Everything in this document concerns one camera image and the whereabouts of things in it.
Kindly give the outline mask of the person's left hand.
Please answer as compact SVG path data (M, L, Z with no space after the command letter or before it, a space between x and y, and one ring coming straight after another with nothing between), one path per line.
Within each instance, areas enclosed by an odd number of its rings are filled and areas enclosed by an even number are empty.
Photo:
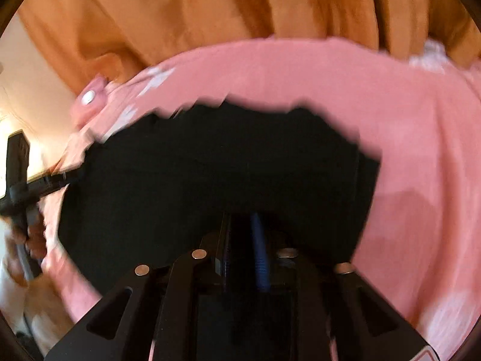
M17 247L25 247L27 253L33 259L44 259L47 255L44 217L37 210L31 211L27 215L29 223L27 234L16 226L11 218L2 217L2 220L7 224L7 230L4 231L6 245L4 262L7 271L17 284L26 287L27 280L24 276Z

